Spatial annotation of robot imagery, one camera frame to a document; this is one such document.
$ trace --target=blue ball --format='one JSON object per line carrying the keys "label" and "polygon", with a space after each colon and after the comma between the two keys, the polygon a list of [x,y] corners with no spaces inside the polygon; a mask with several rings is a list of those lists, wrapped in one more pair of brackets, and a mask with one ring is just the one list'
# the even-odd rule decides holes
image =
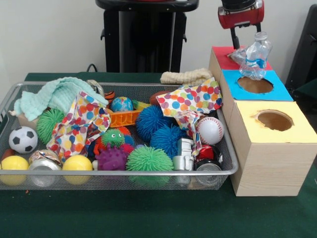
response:
{"label": "blue ball", "polygon": [[134,140],[131,137],[131,135],[125,135],[124,136],[124,143],[134,146]]}
{"label": "blue ball", "polygon": [[152,134],[164,125],[171,126],[172,119],[164,117],[161,108],[154,105],[143,109],[136,120],[138,135],[145,142],[149,142]]}
{"label": "blue ball", "polygon": [[131,99],[126,97],[118,97],[111,103],[111,110],[115,112],[133,111]]}
{"label": "blue ball", "polygon": [[139,148],[141,148],[141,147],[144,147],[145,145],[137,145],[135,148],[136,149],[139,149]]}
{"label": "blue ball", "polygon": [[177,141],[186,137],[186,132],[178,126],[162,126],[151,137],[150,146],[156,149],[162,149],[171,159],[177,155]]}

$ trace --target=yellow square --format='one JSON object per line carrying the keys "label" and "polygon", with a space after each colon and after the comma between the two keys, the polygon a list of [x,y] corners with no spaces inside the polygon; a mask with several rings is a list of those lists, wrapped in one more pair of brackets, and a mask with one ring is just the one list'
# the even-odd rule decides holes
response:
{"label": "yellow square", "polygon": [[237,101],[236,105],[252,143],[317,143],[317,134],[296,102]]}

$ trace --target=brown football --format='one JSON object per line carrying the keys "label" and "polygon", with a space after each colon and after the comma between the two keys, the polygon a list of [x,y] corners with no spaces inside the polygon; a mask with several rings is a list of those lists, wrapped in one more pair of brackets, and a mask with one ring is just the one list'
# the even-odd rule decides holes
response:
{"label": "brown football", "polygon": [[151,103],[152,105],[157,105],[157,106],[159,106],[159,102],[157,101],[156,96],[159,96],[159,95],[162,95],[162,94],[165,94],[165,93],[170,93],[170,91],[160,91],[160,92],[157,92],[157,93],[153,94],[153,95],[150,97],[150,103]]}

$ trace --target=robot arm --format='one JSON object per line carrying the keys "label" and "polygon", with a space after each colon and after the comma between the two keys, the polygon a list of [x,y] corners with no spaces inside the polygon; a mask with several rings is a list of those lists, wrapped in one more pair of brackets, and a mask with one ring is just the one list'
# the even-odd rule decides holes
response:
{"label": "robot arm", "polygon": [[222,6],[218,8],[219,22],[223,29],[231,30],[234,49],[240,48],[239,39],[236,36],[236,27],[248,27],[254,25],[257,31],[261,31],[261,22],[264,19],[263,0],[221,0]]}

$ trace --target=beige cloth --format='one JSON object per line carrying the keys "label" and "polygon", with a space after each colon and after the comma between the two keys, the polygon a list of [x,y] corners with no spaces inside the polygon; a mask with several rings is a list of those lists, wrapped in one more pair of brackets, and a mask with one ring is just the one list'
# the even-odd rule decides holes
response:
{"label": "beige cloth", "polygon": [[162,74],[160,82],[164,84],[198,86],[210,78],[212,78],[212,73],[208,69],[201,68],[185,73],[165,72]]}

